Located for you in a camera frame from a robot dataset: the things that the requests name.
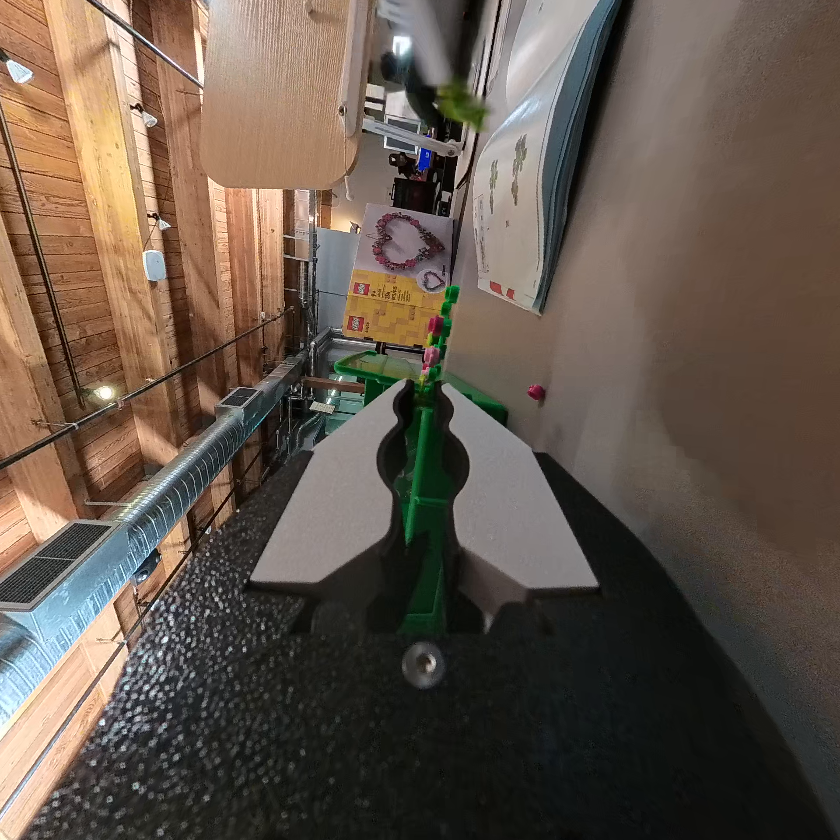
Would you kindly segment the silver ventilation duct with grilles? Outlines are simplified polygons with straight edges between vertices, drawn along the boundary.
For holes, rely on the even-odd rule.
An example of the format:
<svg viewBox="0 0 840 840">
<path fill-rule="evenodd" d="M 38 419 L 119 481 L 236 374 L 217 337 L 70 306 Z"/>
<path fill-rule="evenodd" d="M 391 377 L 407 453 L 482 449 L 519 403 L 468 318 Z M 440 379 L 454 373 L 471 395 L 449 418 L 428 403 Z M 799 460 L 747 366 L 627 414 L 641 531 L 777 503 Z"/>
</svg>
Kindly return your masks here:
<svg viewBox="0 0 840 840">
<path fill-rule="evenodd" d="M 2 576 L 1 721 L 23 706 L 302 375 L 308 352 L 217 407 L 215 422 L 111 520 L 76 520 Z"/>
</svg>

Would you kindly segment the open instruction booklet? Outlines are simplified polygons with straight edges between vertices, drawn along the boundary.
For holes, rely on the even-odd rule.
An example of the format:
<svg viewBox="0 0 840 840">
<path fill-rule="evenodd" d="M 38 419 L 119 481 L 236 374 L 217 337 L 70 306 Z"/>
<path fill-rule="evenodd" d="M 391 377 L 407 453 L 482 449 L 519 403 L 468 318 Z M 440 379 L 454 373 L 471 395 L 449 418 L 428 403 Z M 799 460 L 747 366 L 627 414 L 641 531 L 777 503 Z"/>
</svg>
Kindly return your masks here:
<svg viewBox="0 0 840 840">
<path fill-rule="evenodd" d="M 474 170 L 478 287 L 541 315 L 556 270 L 596 77 L 620 1 L 526 2 L 507 117 Z"/>
</svg>

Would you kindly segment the round silver duct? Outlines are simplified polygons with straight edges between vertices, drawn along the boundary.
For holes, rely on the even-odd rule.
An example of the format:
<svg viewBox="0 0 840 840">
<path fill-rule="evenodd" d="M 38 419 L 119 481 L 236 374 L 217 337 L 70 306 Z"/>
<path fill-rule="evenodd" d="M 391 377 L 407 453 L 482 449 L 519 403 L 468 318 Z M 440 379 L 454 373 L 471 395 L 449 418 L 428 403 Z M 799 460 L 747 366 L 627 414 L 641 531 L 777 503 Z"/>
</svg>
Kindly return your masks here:
<svg viewBox="0 0 840 840">
<path fill-rule="evenodd" d="M 316 255 L 318 195 L 315 191 L 294 191 L 292 244 L 299 270 L 298 299 L 304 343 L 316 336 Z"/>
</svg>

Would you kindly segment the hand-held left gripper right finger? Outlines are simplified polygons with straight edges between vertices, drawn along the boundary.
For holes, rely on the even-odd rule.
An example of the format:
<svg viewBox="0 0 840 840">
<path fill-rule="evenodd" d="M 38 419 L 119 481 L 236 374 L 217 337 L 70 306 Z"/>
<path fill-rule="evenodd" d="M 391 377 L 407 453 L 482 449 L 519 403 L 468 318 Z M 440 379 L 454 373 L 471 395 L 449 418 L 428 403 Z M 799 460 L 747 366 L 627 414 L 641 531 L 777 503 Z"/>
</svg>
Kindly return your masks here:
<svg viewBox="0 0 840 840">
<path fill-rule="evenodd" d="M 447 630 L 481 633 L 506 607 L 597 593 L 532 448 L 451 384 L 438 387 L 438 411 Z"/>
</svg>

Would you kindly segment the yellow lego box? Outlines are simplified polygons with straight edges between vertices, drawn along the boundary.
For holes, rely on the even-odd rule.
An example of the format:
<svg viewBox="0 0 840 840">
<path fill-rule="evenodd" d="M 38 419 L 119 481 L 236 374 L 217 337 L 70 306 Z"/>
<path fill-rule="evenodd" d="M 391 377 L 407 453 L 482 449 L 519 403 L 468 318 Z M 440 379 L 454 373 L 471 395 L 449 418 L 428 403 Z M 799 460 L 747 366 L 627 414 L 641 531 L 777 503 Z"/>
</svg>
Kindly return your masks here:
<svg viewBox="0 0 840 840">
<path fill-rule="evenodd" d="M 452 281 L 445 216 L 368 203 L 341 320 L 349 339 L 420 347 Z"/>
</svg>

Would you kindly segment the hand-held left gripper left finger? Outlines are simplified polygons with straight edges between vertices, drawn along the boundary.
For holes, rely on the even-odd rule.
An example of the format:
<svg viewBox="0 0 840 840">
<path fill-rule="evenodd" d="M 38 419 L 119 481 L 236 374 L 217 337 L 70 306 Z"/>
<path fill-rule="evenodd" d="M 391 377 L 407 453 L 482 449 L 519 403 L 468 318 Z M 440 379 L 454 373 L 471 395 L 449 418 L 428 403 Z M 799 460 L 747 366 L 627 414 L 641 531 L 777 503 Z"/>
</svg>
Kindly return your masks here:
<svg viewBox="0 0 840 840">
<path fill-rule="evenodd" d="M 373 632 L 401 628 L 421 567 L 407 553 L 395 487 L 414 393 L 413 381 L 398 381 L 314 446 L 250 589 L 341 605 Z"/>
</svg>

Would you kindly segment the green lego flower assembly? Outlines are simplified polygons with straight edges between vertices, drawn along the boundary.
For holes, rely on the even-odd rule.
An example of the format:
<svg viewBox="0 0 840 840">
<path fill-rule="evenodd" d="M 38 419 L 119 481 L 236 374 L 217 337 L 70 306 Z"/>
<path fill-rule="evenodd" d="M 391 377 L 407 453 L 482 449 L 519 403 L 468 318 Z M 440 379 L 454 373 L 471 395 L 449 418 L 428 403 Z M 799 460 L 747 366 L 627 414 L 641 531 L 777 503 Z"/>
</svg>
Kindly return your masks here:
<svg viewBox="0 0 840 840">
<path fill-rule="evenodd" d="M 434 388 L 443 380 L 442 364 L 458 297 L 459 287 L 449 287 L 439 314 L 427 327 L 413 420 L 406 432 L 408 462 L 397 481 L 406 547 L 411 559 L 419 559 L 419 574 L 400 631 L 414 636 L 445 630 L 445 509 L 452 481 L 444 466 L 444 436 Z"/>
</svg>

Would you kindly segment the wooden chair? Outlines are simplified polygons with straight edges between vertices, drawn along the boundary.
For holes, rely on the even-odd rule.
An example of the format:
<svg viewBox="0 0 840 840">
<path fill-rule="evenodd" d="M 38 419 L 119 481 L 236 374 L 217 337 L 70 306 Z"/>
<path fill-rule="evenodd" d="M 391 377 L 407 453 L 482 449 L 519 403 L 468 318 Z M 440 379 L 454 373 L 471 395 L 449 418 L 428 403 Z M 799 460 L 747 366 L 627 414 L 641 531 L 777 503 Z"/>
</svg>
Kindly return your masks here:
<svg viewBox="0 0 840 840">
<path fill-rule="evenodd" d="M 226 188 L 325 191 L 358 157 L 375 2 L 211 2 L 201 157 Z"/>
</svg>

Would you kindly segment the large green plastic bin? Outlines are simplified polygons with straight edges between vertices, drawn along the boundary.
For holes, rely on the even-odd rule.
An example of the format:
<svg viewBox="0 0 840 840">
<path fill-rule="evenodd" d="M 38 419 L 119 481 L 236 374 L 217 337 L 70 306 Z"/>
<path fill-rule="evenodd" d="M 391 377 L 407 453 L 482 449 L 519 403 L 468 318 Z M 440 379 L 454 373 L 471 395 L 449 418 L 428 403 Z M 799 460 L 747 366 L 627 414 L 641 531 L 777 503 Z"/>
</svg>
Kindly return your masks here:
<svg viewBox="0 0 840 840">
<path fill-rule="evenodd" d="M 417 354 L 402 357 L 401 355 L 392 355 L 385 353 L 377 353 L 374 350 L 365 350 L 358 353 L 352 353 L 344 356 L 340 360 L 336 360 L 332 364 L 332 370 L 336 374 L 337 381 L 344 384 L 355 382 L 364 386 L 364 393 L 358 400 L 353 402 L 349 408 L 341 408 L 339 410 L 339 420 L 328 420 L 325 427 L 326 433 L 324 438 L 328 439 L 334 434 L 339 435 L 339 441 L 342 444 L 351 442 L 350 433 L 343 431 L 345 424 L 351 424 L 351 432 L 359 432 L 361 426 L 357 424 L 353 418 L 361 412 L 365 406 L 371 403 L 381 394 L 387 392 L 395 383 L 402 380 L 411 380 L 414 383 L 419 382 L 422 372 L 421 357 Z M 501 426 L 506 426 L 508 420 L 508 410 L 506 407 L 495 401 L 488 395 L 480 392 L 471 385 L 460 380 L 453 374 L 442 373 L 441 382 L 451 385 L 457 392 L 476 404 L 478 408 L 493 417 Z M 434 420 L 434 409 L 430 409 L 429 420 L 422 421 L 421 398 L 419 395 L 418 386 L 415 388 L 415 396 L 413 402 L 413 419 L 406 423 L 405 441 L 406 452 L 410 459 L 413 459 L 417 444 L 423 440 L 423 451 L 427 455 L 430 447 L 439 445 L 440 434 L 436 429 L 436 422 Z"/>
</svg>

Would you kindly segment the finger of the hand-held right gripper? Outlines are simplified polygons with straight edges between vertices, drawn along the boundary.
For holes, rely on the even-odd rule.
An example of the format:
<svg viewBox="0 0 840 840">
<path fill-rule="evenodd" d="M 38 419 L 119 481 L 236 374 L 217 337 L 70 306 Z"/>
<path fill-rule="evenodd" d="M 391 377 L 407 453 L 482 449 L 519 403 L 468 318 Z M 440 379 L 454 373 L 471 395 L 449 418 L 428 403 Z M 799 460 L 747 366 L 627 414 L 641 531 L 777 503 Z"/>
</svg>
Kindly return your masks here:
<svg viewBox="0 0 840 840">
<path fill-rule="evenodd" d="M 434 91 L 476 92 L 485 54 L 484 1 L 383 1 L 381 17 L 412 45 L 420 84 Z"/>
</svg>

